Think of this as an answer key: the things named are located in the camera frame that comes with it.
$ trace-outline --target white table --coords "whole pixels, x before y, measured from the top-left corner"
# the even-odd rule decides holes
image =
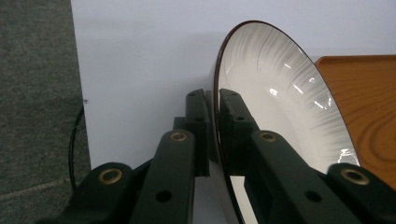
[[[209,90],[224,37],[272,23],[315,61],[395,54],[396,2],[72,0],[92,168],[151,159],[184,97]],[[225,223],[210,178],[197,178],[194,223]]]

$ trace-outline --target carpeted floor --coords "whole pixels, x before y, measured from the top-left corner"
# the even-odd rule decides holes
[[[0,223],[35,223],[66,206],[81,106],[70,1],[1,1]],[[91,169],[84,119],[75,151],[80,181]]]

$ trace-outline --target cable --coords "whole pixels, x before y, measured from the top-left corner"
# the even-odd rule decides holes
[[[72,133],[70,135],[70,142],[69,142],[69,175],[70,175],[70,183],[72,185],[73,191],[76,191],[76,179],[75,179],[75,174],[74,174],[74,143],[76,139],[76,132],[77,132],[77,126],[79,125],[79,121],[82,118],[82,115],[84,114],[84,105],[81,107],[81,109],[78,112],[78,115],[76,117],[76,121],[74,123]]]

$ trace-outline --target wooden tray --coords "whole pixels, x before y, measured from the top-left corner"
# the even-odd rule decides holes
[[[396,189],[396,55],[326,56],[316,66],[361,166]]]

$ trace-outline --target white plate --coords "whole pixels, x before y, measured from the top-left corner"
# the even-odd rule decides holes
[[[214,69],[220,89],[237,91],[261,130],[280,133],[313,168],[359,165],[347,127],[318,69],[285,33],[262,21],[246,21],[225,38]],[[219,104],[214,103],[215,111]],[[255,221],[243,188],[233,188],[246,223]]]

